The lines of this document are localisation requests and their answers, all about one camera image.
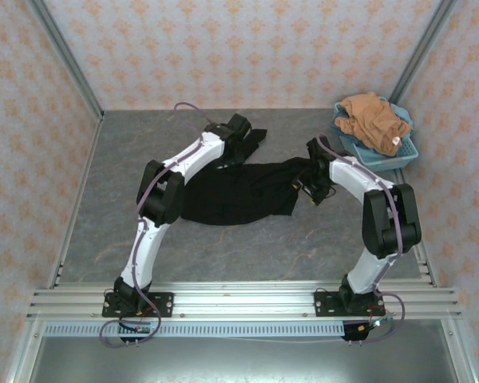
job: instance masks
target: black cloth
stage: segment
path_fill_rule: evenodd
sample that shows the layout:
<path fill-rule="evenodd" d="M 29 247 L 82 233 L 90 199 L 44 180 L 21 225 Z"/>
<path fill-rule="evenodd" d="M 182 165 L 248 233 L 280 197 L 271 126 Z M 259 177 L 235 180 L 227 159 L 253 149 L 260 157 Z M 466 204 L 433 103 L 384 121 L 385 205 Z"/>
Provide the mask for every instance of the black cloth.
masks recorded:
<path fill-rule="evenodd" d="M 208 225 L 238 225 L 268 215 L 291 215 L 298 191 L 291 181 L 311 161 L 292 158 L 278 164 L 207 166 L 184 187 L 181 218 Z"/>

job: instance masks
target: purple cable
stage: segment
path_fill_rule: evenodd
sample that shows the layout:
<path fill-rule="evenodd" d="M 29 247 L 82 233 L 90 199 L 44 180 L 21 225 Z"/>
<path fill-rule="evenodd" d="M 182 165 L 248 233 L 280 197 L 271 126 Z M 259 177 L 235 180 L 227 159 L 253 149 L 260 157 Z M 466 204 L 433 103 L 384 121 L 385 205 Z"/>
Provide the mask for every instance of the purple cable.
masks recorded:
<path fill-rule="evenodd" d="M 390 210 L 392 211 L 392 215 L 394 216 L 394 226 L 395 226 L 395 230 L 396 230 L 396 239 L 398 241 L 398 253 L 393 256 L 391 258 L 392 259 L 399 259 L 402 257 L 402 234 L 401 234 L 401 223 L 399 222 L 399 215 L 398 215 L 398 209 L 396 208 L 396 204 L 394 202 L 394 198 L 392 197 L 392 195 L 390 194 L 390 191 L 389 191 L 389 188 L 382 182 L 380 181 L 379 177 L 376 176 L 372 171 L 370 171 L 369 169 L 367 168 L 364 168 L 362 165 L 358 164 L 358 163 L 355 163 L 353 161 L 350 161 L 346 158 L 344 158 L 343 156 L 340 156 L 339 154 L 337 154 L 336 152 L 334 152 L 333 150 L 327 148 L 325 146 L 325 144 L 321 141 L 321 137 L 322 136 L 318 136 L 316 137 L 316 140 L 318 141 L 318 145 L 327 153 L 331 154 L 332 156 L 334 156 L 337 160 L 340 160 L 342 162 L 344 162 L 345 164 L 349 164 L 350 166 L 354 167 L 354 168 L 357 168 L 359 171 L 361 171 L 362 173 L 366 174 L 369 176 L 369 178 L 371 178 L 374 182 L 376 182 L 376 184 L 378 184 L 382 189 L 383 191 L 385 192 L 386 194 L 386 197 L 387 199 L 389 200 L 389 205 L 390 205 Z M 402 323 L 403 321 L 405 320 L 405 315 L 406 315 L 406 308 L 405 308 L 405 303 L 402 301 L 401 298 L 399 298 L 398 295 L 396 295 L 395 293 L 382 293 L 378 290 L 378 284 L 380 282 L 380 280 L 383 278 L 383 276 L 385 275 L 385 273 L 389 270 L 390 268 L 390 264 L 387 263 L 383 269 L 382 269 L 382 272 L 379 274 L 379 276 L 374 280 L 374 289 L 373 289 L 373 292 L 376 296 L 378 297 L 393 297 L 393 298 L 396 298 L 399 303 L 401 303 L 401 319 L 399 320 L 399 323 L 398 325 L 392 330 L 390 331 L 388 334 L 385 334 L 381 337 L 378 337 L 378 338 L 375 338 L 375 339 L 367 339 L 366 341 L 364 341 L 363 343 L 373 343 L 373 342 L 379 342 L 379 341 L 382 341 L 384 339 L 387 339 L 389 337 L 391 337 L 392 335 L 394 335 L 396 332 L 399 331 L 399 329 L 401 328 L 402 326 Z"/>
<path fill-rule="evenodd" d="M 195 105 L 192 105 L 188 102 L 178 102 L 177 104 L 174 105 L 174 111 L 176 112 L 177 111 L 177 107 L 180 106 L 180 105 L 187 105 L 191 108 L 194 108 L 195 110 L 199 111 L 205 118 L 206 120 L 209 121 L 210 124 L 213 123 L 213 121 L 211 121 L 209 119 L 209 117 L 199 108 L 197 108 Z M 178 117 L 177 113 L 176 114 L 176 118 L 178 118 L 180 120 L 180 122 L 197 131 L 196 127 L 190 125 L 190 124 L 187 124 L 184 120 L 182 120 L 180 117 Z M 160 178 L 166 173 L 168 172 L 171 168 L 173 168 L 174 166 L 176 166 L 180 161 L 184 161 L 186 160 L 187 158 L 189 158 L 190 156 L 193 156 L 200 148 L 202 148 L 202 143 L 203 143 L 203 137 L 202 135 L 200 136 L 200 139 L 199 139 L 199 143 L 198 145 L 192 149 L 190 152 L 188 152 L 187 154 L 185 154 L 184 156 L 182 156 L 181 158 L 177 158 L 174 162 L 172 162 L 170 165 L 167 165 L 160 173 L 158 173 L 154 179 L 151 181 L 151 183 L 149 184 L 149 186 L 147 187 L 147 189 L 145 189 L 145 192 L 144 194 L 142 195 L 141 197 L 141 200 L 139 201 L 139 203 L 137 204 L 137 207 L 135 209 L 135 215 L 139 215 L 139 212 L 142 208 L 142 206 L 144 206 L 144 203 L 145 203 L 145 200 L 148 198 L 149 194 L 151 193 L 152 189 L 154 188 L 154 186 L 157 184 L 157 182 L 160 180 Z M 152 337 L 154 337 L 154 335 L 158 332 L 158 330 L 160 329 L 161 327 L 161 315 L 160 315 L 160 311 L 158 310 L 158 308 L 155 306 L 154 303 L 151 302 L 151 300 L 144 294 L 144 292 L 142 291 L 142 289 L 140 288 L 140 286 L 138 285 L 138 281 L 137 281 L 137 273 L 136 273 L 136 269 L 137 269 L 137 254 L 138 254 L 138 249 L 140 247 L 140 244 L 142 242 L 142 239 L 144 238 L 145 236 L 145 232 L 146 232 L 146 228 L 147 228 L 147 222 L 145 221 L 145 219 L 139 217 L 137 219 L 137 222 L 140 223 L 142 222 L 144 224 L 144 227 L 142 229 L 142 232 L 141 232 L 141 235 L 140 237 L 138 238 L 138 241 L 137 241 L 137 244 L 135 245 L 134 249 L 133 249 L 133 259 L 132 259 L 132 277 L 133 277 L 133 285 L 135 286 L 135 290 L 137 291 L 137 293 L 142 297 L 142 299 L 144 299 L 148 304 L 149 306 L 151 306 L 152 310 L 154 311 L 154 313 L 156 314 L 157 318 L 158 318 L 158 323 L 156 325 L 156 328 L 151 332 L 149 333 L 149 335 L 145 338 L 142 338 L 140 341 L 135 341 L 135 344 L 136 345 L 139 345 L 141 343 L 145 343 L 149 340 L 152 339 Z M 113 349 L 120 349 L 121 347 L 127 347 L 129 345 L 129 342 L 126 342 L 126 343 L 119 343 L 119 344 L 113 344 L 113 343 L 108 343 L 105 338 L 103 337 L 103 333 L 105 331 L 105 328 L 106 326 L 108 325 L 111 325 L 113 323 L 120 323 L 120 324 L 123 324 L 123 325 L 141 325 L 141 321 L 132 321 L 132 320 L 127 320 L 127 319 L 112 319 L 110 321 L 107 321 L 103 324 L 103 326 L 100 328 L 100 331 L 99 331 L 99 340 L 100 342 L 107 346 L 107 347 L 110 347 L 110 348 L 113 348 Z"/>

